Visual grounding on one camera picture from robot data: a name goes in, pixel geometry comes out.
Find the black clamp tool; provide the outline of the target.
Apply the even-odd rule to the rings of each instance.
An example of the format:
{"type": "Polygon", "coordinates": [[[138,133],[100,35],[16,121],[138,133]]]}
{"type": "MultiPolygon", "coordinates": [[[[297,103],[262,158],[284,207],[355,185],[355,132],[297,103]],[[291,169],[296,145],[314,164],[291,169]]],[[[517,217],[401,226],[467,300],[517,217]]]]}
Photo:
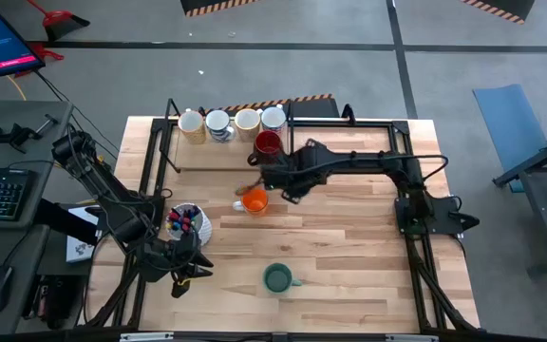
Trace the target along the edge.
{"type": "Polygon", "coordinates": [[[22,145],[29,139],[40,140],[42,135],[38,132],[28,128],[22,127],[19,124],[15,123],[10,132],[5,133],[0,127],[0,143],[6,143],[12,148],[26,154],[26,150],[22,145]]]}

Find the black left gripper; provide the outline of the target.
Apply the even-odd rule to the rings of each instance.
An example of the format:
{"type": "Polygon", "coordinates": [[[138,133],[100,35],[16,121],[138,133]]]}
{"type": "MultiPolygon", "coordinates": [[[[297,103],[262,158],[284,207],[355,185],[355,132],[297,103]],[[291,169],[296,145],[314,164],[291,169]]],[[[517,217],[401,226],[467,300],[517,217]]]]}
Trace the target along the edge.
{"type": "Polygon", "coordinates": [[[199,267],[214,266],[200,247],[196,233],[184,234],[180,240],[147,238],[138,250],[139,275],[147,282],[157,282],[166,275],[174,281],[211,276],[211,271],[199,267]]]}

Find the green mug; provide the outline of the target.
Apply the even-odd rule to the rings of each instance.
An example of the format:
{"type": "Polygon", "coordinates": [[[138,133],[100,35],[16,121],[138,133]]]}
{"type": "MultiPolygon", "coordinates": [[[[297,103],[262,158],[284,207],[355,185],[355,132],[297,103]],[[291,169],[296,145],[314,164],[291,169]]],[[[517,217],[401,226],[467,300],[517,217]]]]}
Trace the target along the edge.
{"type": "Polygon", "coordinates": [[[292,270],[283,263],[269,265],[263,273],[263,283],[265,288],[274,294],[282,294],[292,287],[303,285],[293,276],[292,270]]]}

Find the wooden shelf black frame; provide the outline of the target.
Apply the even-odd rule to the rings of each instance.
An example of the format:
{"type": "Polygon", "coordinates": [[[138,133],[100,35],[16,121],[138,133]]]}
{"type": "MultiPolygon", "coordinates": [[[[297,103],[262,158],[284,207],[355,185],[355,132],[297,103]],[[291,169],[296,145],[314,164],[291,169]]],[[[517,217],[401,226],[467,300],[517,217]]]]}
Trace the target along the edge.
{"type": "Polygon", "coordinates": [[[235,116],[241,110],[263,111],[277,106],[288,110],[289,100],[275,100],[251,104],[221,107],[229,116],[231,135],[225,142],[216,141],[202,120],[202,128],[196,133],[183,133],[179,127],[179,116],[169,116],[171,138],[168,159],[178,170],[248,170],[247,158],[254,150],[254,138],[263,129],[260,123],[255,129],[236,126],[235,116]]]}

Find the black mat hazard striped edge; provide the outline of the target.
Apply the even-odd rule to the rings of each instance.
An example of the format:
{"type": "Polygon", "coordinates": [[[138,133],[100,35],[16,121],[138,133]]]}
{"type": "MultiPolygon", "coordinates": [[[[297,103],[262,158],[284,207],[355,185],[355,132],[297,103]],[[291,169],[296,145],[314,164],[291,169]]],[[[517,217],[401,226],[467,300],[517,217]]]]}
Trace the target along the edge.
{"type": "Polygon", "coordinates": [[[523,25],[536,0],[461,0],[468,6],[523,25]]]}
{"type": "Polygon", "coordinates": [[[291,109],[294,117],[338,118],[340,116],[337,103],[331,93],[253,102],[247,104],[233,104],[213,108],[203,108],[205,109],[206,114],[213,110],[223,110],[230,117],[234,117],[236,113],[241,109],[250,108],[254,110],[264,110],[270,106],[276,105],[283,105],[283,110],[285,113],[288,113],[289,109],[291,109]]]}
{"type": "Polygon", "coordinates": [[[201,16],[257,2],[258,0],[180,0],[186,17],[201,16]]]}

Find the red plastic floor object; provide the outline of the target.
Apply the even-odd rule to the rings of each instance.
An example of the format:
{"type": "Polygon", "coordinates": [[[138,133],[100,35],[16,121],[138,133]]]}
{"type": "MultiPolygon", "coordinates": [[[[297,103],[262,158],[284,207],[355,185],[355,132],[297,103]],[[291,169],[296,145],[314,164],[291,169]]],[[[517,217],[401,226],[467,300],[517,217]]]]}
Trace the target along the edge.
{"type": "Polygon", "coordinates": [[[28,45],[42,61],[45,61],[47,58],[56,61],[62,61],[65,59],[64,55],[45,48],[42,43],[29,43],[28,45]]]}

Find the white enamel mug blue rim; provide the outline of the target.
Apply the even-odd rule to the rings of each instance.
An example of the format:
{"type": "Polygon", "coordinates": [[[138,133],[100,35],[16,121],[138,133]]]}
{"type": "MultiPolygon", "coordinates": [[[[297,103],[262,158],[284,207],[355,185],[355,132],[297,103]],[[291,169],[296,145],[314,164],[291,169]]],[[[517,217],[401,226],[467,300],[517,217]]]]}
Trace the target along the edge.
{"type": "Polygon", "coordinates": [[[205,124],[213,140],[217,143],[227,143],[235,137],[229,115],[223,110],[213,110],[206,115],[205,124]]]}

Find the white mug blue pattern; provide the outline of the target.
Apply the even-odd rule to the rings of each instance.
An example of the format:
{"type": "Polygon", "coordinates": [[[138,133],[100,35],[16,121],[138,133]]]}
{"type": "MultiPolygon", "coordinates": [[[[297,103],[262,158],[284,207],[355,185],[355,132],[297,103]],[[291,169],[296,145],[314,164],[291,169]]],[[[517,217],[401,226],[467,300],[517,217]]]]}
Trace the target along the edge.
{"type": "Polygon", "coordinates": [[[284,127],[287,123],[287,115],[283,110],[282,104],[276,106],[270,106],[262,111],[261,116],[261,129],[263,131],[271,131],[277,136],[281,136],[284,127]]]}

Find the white textured pen holder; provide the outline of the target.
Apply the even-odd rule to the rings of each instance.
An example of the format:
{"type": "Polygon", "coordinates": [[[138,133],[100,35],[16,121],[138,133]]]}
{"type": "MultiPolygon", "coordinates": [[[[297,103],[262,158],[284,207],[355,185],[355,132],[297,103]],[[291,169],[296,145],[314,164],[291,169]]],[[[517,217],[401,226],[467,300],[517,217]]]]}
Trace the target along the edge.
{"type": "MultiPolygon", "coordinates": [[[[185,214],[185,213],[188,214],[188,210],[191,209],[194,205],[196,205],[196,204],[190,203],[190,202],[178,204],[170,210],[169,214],[171,212],[177,212],[180,215],[185,214]]],[[[200,207],[198,207],[198,208],[200,209],[200,214],[197,215],[194,219],[191,219],[191,221],[192,221],[193,226],[195,227],[196,231],[198,232],[198,236],[199,236],[199,239],[200,239],[201,246],[205,246],[208,243],[208,241],[210,240],[210,238],[213,234],[213,225],[212,225],[212,222],[208,219],[208,217],[204,213],[204,211],[200,207]]],[[[181,235],[182,235],[181,222],[173,222],[167,216],[166,219],[165,219],[165,230],[166,230],[168,236],[171,239],[180,240],[181,235]],[[169,232],[166,229],[166,225],[171,224],[171,223],[176,223],[179,226],[179,229],[176,232],[169,232]]]]}

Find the silver metal bracket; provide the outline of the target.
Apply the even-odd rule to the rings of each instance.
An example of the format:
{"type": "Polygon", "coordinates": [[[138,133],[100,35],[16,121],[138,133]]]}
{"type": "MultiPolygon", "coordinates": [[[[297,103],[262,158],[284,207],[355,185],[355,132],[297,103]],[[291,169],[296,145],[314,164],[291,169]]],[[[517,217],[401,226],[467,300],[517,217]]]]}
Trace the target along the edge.
{"type": "Polygon", "coordinates": [[[172,332],[133,332],[120,335],[119,342],[173,342],[172,332]]]}
{"type": "Polygon", "coordinates": [[[440,342],[438,336],[423,334],[386,334],[386,342],[440,342]]]}

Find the blue floor mat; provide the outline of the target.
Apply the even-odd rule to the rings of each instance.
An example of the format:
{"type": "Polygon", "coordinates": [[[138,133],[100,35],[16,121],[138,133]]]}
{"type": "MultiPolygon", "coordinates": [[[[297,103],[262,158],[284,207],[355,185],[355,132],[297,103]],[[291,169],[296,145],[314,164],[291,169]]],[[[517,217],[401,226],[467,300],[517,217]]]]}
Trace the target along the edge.
{"type": "Polygon", "coordinates": [[[504,171],[547,146],[547,139],[521,85],[477,88],[473,94],[504,171]]]}

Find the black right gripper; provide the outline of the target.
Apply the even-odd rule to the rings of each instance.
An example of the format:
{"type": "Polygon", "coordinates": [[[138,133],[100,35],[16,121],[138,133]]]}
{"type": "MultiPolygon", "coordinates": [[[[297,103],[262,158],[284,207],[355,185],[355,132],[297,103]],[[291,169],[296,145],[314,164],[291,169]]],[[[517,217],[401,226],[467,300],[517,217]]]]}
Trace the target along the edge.
{"type": "Polygon", "coordinates": [[[327,183],[330,170],[326,163],[333,160],[332,152],[322,143],[308,139],[291,154],[278,151],[259,165],[260,178],[241,183],[236,196],[261,190],[262,183],[272,189],[312,188],[327,183]]]}

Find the orange mug white handle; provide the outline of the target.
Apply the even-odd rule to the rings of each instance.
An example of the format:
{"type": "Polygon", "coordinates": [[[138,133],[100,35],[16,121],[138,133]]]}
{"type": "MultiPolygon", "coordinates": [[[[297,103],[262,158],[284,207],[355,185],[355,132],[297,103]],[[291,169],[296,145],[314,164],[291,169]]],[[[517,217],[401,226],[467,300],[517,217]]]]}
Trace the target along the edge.
{"type": "Polygon", "coordinates": [[[240,200],[234,202],[232,207],[238,212],[245,212],[251,216],[264,216],[268,204],[269,198],[267,192],[261,189],[241,196],[240,200]]]}

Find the red black dustpan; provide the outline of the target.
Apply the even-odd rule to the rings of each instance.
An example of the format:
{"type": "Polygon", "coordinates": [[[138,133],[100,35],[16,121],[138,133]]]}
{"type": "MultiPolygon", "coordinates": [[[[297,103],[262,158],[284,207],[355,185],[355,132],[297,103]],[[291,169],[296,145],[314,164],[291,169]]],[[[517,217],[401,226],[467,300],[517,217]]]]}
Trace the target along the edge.
{"type": "Polygon", "coordinates": [[[75,30],[86,28],[90,25],[88,20],[85,20],[70,11],[47,11],[40,7],[34,0],[26,1],[44,15],[42,26],[44,27],[47,39],[50,42],[55,42],[75,30]]]}

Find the yellow patterned cream mug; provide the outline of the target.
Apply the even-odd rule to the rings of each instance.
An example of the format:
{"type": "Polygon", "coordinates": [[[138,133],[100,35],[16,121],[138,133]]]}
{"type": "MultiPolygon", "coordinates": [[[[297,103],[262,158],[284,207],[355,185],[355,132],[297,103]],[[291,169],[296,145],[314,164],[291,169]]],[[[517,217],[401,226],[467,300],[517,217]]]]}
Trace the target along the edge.
{"type": "Polygon", "coordinates": [[[261,110],[241,109],[236,113],[235,125],[238,137],[245,143],[252,143],[260,132],[261,110]]]}

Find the red mug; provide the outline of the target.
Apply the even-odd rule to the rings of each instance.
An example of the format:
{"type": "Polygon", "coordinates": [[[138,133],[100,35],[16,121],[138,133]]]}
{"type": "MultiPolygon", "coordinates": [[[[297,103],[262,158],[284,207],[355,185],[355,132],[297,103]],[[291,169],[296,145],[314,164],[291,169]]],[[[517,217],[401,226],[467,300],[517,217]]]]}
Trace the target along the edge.
{"type": "Polygon", "coordinates": [[[283,143],[273,131],[260,132],[254,141],[253,152],[247,158],[250,166],[276,163],[277,157],[283,153],[283,143]]]}

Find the white printed booklet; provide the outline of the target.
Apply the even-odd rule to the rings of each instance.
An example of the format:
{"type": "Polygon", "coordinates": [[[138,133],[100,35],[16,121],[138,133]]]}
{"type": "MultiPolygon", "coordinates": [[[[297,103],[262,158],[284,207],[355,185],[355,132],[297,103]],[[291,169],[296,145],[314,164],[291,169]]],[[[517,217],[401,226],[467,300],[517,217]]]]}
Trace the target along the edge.
{"type": "MultiPolygon", "coordinates": [[[[97,225],[99,223],[100,207],[97,205],[75,207],[68,212],[86,222],[97,225]]],[[[94,246],[78,240],[75,237],[66,238],[66,262],[77,263],[92,258],[94,246]]]]}

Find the black equipment box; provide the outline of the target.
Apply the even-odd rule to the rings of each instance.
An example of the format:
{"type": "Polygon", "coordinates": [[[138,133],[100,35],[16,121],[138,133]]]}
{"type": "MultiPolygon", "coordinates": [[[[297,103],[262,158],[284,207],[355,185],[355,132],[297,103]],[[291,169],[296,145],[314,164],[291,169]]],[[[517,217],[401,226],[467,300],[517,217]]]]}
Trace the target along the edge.
{"type": "Polygon", "coordinates": [[[36,275],[21,313],[21,322],[36,329],[61,330],[77,320],[80,275],[36,275]]]}

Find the black angled support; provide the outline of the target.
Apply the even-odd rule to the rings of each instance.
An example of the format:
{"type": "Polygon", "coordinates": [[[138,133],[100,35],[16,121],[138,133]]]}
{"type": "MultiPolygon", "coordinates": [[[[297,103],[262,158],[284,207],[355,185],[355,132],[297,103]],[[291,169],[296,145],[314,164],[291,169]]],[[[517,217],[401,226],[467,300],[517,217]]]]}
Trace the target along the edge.
{"type": "Polygon", "coordinates": [[[95,246],[98,241],[97,226],[94,223],[79,218],[46,199],[40,200],[33,223],[47,225],[54,231],[89,245],[95,246]]]}

